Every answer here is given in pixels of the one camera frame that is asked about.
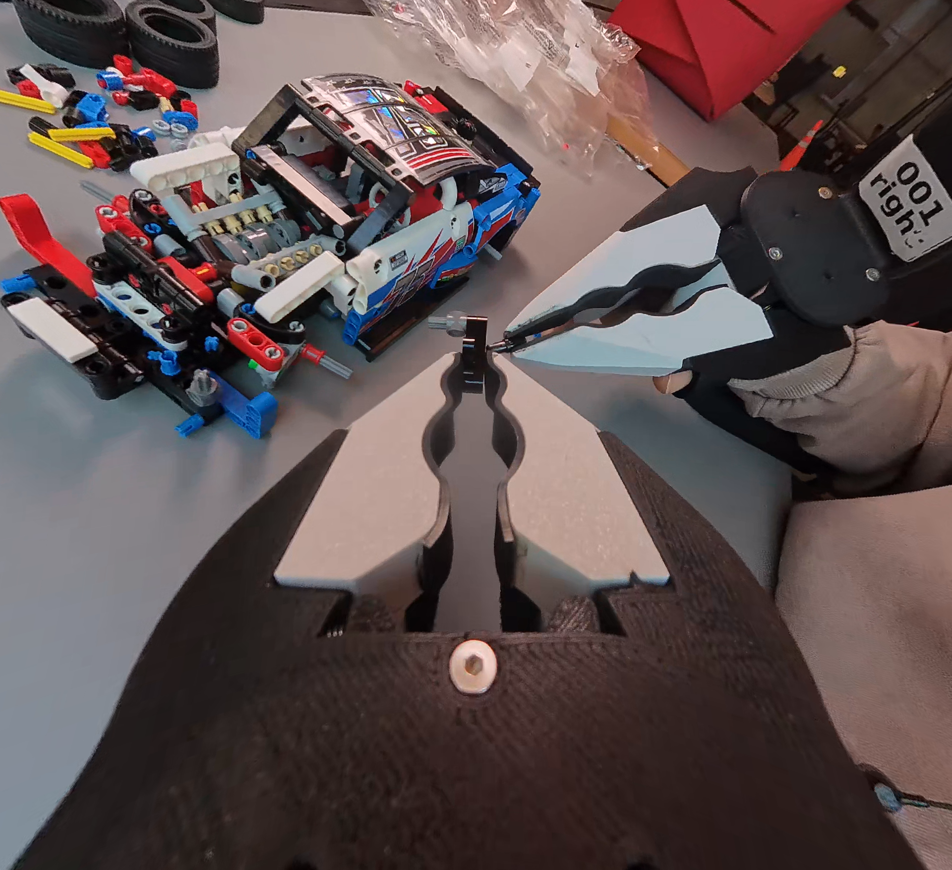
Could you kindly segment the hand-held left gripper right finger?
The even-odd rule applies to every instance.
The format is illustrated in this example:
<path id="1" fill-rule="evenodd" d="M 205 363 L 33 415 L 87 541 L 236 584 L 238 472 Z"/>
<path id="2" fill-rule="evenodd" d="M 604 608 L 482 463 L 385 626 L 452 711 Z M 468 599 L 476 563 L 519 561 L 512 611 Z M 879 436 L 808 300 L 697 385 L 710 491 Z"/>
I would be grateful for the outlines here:
<path id="1" fill-rule="evenodd" d="M 485 376 L 497 491 L 496 565 L 505 589 L 600 591 L 665 585 L 669 570 L 600 431 L 508 359 Z"/>

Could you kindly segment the clear plastic bag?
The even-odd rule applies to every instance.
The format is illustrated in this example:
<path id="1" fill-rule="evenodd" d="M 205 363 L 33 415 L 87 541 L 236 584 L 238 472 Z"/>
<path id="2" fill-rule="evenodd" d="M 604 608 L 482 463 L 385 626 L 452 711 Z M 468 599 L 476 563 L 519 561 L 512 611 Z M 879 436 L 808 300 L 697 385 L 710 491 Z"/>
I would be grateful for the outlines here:
<path id="1" fill-rule="evenodd" d="M 641 169 L 660 155 L 640 47 L 584 0 L 363 0 L 526 121 L 541 148 L 590 175 L 605 142 Z"/>

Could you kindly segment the orange traffic cone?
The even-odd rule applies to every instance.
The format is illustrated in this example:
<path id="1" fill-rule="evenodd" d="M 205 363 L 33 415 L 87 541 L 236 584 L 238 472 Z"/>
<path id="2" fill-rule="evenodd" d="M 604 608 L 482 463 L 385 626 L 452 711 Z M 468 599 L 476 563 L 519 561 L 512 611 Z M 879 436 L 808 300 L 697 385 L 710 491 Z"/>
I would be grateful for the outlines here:
<path id="1" fill-rule="evenodd" d="M 807 152 L 810 144 L 813 139 L 816 137 L 817 133 L 823 128 L 825 121 L 823 119 L 817 120 L 815 125 L 812 126 L 803 137 L 792 147 L 792 149 L 780 160 L 779 162 L 779 171 L 788 172 L 794 169 L 799 165 L 803 160 L 803 156 Z"/>

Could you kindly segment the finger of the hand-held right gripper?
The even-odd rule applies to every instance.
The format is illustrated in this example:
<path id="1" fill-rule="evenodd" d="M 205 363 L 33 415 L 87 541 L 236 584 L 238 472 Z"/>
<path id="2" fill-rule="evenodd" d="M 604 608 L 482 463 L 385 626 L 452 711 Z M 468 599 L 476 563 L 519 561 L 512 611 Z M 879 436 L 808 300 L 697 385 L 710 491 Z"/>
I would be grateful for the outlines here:
<path id="1" fill-rule="evenodd" d="M 567 323 L 577 311 L 605 307 L 593 293 L 633 288 L 638 276 L 659 269 L 676 286 L 696 281 L 686 275 L 717 262 L 720 224 L 705 206 L 627 231 L 617 231 L 576 262 L 534 298 L 506 328 L 505 337 L 534 335 Z"/>
<path id="2" fill-rule="evenodd" d="M 635 313 L 613 326 L 576 326 L 530 343 L 513 358 L 566 371 L 662 376 L 696 356 L 773 337 L 764 310 L 721 285 L 700 292 L 676 313 Z"/>

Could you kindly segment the pile of small mixed parts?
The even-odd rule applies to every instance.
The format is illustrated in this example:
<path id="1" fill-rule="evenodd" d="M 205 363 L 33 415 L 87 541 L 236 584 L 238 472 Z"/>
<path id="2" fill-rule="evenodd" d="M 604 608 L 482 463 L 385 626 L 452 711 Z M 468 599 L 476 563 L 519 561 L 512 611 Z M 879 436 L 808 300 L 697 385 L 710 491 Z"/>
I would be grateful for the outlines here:
<path id="1" fill-rule="evenodd" d="M 192 94 L 159 71 L 116 55 L 94 81 L 84 89 L 58 64 L 10 67 L 2 76 L 2 108 L 30 116 L 33 147 L 85 170 L 127 172 L 159 154 L 159 139 L 169 138 L 176 151 L 197 134 Z"/>

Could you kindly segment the black thin frame piece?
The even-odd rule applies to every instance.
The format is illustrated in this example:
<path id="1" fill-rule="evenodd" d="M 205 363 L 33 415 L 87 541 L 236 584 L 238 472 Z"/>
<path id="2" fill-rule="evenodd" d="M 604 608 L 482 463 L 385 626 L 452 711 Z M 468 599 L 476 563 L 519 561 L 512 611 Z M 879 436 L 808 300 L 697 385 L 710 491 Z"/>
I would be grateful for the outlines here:
<path id="1" fill-rule="evenodd" d="M 487 318 L 484 316 L 465 317 L 460 361 L 464 393 L 482 393 L 487 366 L 487 327 Z"/>

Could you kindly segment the grey desk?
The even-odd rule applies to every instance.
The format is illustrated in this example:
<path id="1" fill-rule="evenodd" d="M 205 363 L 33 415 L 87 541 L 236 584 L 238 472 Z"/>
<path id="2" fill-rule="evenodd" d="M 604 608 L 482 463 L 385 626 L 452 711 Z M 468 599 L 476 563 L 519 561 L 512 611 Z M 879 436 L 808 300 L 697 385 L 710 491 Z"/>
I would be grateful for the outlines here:
<path id="1" fill-rule="evenodd" d="M 442 86 L 530 162 L 541 198 L 502 260 L 481 258 L 441 312 L 486 316 L 490 336 L 662 187 L 614 146 L 590 177 L 550 157 L 522 115 L 482 84 L 404 43 L 376 18 L 268 9 L 260 25 L 218 24 L 222 75 L 199 100 L 203 125 L 240 126 L 287 82 L 365 72 Z M 774 134 L 743 105 L 708 124 L 647 74 L 659 141 L 691 166 L 729 171 L 779 162 Z M 110 173 L 78 167 L 27 142 L 23 112 L 2 106 L 2 196 L 26 193 L 78 257 L 97 251 L 81 181 L 127 192 Z M 415 327 L 372 364 L 322 316 L 308 330 L 351 364 L 341 380 L 301 365 L 282 383 L 271 434 L 228 421 L 194 436 L 183 412 L 149 388 L 98 400 L 65 364 L 2 313 L 2 868 L 14 863 L 82 770 L 125 680 L 178 589 L 244 510 L 315 448 L 457 349 Z M 724 536 L 770 588 L 790 503 L 790 472 L 656 393 L 643 377 L 594 380 L 526 368 L 592 424 L 618 436 Z M 436 628 L 499 627 L 491 560 L 494 487 L 503 465 L 482 398 L 457 413 L 446 460 L 453 526 L 462 529 Z"/>

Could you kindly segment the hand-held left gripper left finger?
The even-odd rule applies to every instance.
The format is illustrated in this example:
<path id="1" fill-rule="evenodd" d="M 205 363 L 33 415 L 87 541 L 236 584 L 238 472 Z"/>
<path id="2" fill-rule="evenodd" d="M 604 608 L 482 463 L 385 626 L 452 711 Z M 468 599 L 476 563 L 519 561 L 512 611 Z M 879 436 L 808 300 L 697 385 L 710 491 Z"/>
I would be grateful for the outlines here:
<path id="1" fill-rule="evenodd" d="M 455 396 L 445 354 L 347 430 L 273 577 L 336 591 L 439 591 L 453 559 L 449 491 Z"/>

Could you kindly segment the toy race car model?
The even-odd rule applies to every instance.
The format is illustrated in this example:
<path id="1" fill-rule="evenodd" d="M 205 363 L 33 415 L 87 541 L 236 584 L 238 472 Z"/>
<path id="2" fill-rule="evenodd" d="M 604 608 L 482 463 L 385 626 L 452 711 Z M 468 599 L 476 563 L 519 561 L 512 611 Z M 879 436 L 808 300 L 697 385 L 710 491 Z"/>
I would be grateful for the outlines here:
<path id="1" fill-rule="evenodd" d="M 91 184 L 101 249 L 79 259 L 34 199 L 2 213 L 35 265 L 2 308 L 100 400 L 152 386 L 180 436 L 219 419 L 261 438 L 293 365 L 351 369 L 309 343 L 337 318 L 369 361 L 500 258 L 540 197 L 532 166 L 441 88 L 363 74 L 284 86 L 247 126 Z"/>

